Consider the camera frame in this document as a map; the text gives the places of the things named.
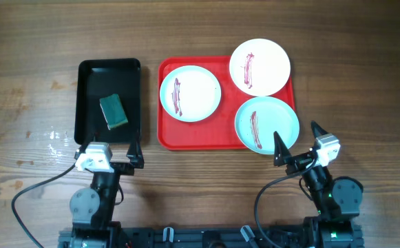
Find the green sponge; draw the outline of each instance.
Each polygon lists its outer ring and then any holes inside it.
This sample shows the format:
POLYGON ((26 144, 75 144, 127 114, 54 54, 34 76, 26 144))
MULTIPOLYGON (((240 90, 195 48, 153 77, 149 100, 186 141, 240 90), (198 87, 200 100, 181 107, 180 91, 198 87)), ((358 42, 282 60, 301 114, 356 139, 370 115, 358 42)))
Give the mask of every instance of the green sponge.
POLYGON ((102 98, 101 107, 109 130, 128 123, 120 97, 117 94, 102 98))

